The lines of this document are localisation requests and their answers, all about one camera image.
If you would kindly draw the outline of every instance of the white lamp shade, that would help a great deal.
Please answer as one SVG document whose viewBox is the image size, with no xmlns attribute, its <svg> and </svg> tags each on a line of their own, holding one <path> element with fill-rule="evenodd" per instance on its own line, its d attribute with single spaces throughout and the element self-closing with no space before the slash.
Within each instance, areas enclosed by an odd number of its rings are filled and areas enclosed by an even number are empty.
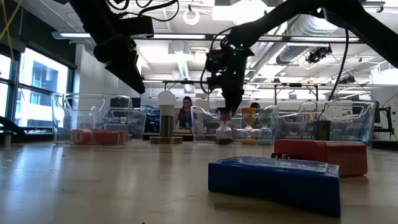
<svg viewBox="0 0 398 224">
<path fill-rule="evenodd" d="M 157 95 L 157 105 L 173 105 L 177 103 L 175 95 L 168 90 L 162 91 Z"/>
</svg>

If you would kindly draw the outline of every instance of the orange hourglass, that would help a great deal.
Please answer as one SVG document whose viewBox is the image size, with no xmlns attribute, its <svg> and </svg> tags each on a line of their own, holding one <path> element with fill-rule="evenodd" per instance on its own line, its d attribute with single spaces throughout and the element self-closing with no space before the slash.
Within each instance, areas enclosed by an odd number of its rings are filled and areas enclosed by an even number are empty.
<svg viewBox="0 0 398 224">
<path fill-rule="evenodd" d="M 243 133 L 247 136 L 245 139 L 241 140 L 242 144 L 256 144 L 255 140 L 255 132 L 251 125 L 256 120 L 257 108 L 242 108 L 242 117 L 243 122 L 246 124 L 246 127 L 243 129 Z"/>
</svg>

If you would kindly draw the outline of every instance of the sand timer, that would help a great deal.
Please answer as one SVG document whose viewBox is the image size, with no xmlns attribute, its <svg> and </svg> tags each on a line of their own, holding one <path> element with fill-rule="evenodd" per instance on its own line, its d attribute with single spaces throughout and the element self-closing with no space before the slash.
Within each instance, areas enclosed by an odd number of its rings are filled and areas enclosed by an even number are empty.
<svg viewBox="0 0 398 224">
<path fill-rule="evenodd" d="M 269 126 L 271 125 L 272 113 L 272 108 L 266 108 L 259 111 L 259 122 L 262 127 L 259 130 L 257 143 L 260 145 L 271 145 L 274 143 L 272 131 L 269 129 Z"/>
<path fill-rule="evenodd" d="M 256 120 L 257 108 L 242 108 L 241 111 L 242 111 L 243 122 L 246 124 L 246 127 L 243 129 L 243 133 L 246 136 L 246 138 L 242 139 L 241 143 L 256 144 L 257 143 L 255 140 L 256 135 L 251 125 Z"/>
<path fill-rule="evenodd" d="M 217 120 L 220 124 L 216 130 L 216 140 L 218 144 L 229 144 L 232 142 L 232 129 L 228 126 L 231 117 L 231 109 L 217 108 Z"/>
</svg>

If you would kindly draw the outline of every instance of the person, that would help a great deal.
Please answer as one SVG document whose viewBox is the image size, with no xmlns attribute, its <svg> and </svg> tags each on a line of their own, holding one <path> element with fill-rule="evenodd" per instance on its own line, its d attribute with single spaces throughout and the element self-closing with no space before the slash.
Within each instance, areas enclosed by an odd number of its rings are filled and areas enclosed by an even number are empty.
<svg viewBox="0 0 398 224">
<path fill-rule="evenodd" d="M 257 113 L 261 109 L 260 104 L 257 103 L 257 102 L 251 103 L 250 107 L 257 109 Z M 262 127 L 262 124 L 259 122 L 259 118 L 258 117 L 256 117 L 256 120 L 253 122 L 253 124 L 251 126 L 254 129 L 260 129 Z"/>
<path fill-rule="evenodd" d="M 259 111 L 259 109 L 261 109 L 260 104 L 257 103 L 257 102 L 251 103 L 251 104 L 250 104 L 250 107 L 251 107 L 251 108 L 257 109 L 257 112 Z"/>
<path fill-rule="evenodd" d="M 182 100 L 182 108 L 176 112 L 174 116 L 174 128 L 179 122 L 179 129 L 191 129 L 192 119 L 191 119 L 191 106 L 192 100 L 189 96 L 184 97 Z"/>
</svg>

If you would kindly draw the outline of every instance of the blue box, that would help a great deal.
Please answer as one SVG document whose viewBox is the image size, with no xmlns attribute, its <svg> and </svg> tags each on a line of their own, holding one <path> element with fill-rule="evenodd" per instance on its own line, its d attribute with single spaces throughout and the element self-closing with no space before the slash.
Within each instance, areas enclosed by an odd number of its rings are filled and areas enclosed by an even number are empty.
<svg viewBox="0 0 398 224">
<path fill-rule="evenodd" d="M 266 198 L 340 217 L 340 167 L 325 162 L 241 156 L 208 165 L 208 190 Z"/>
</svg>

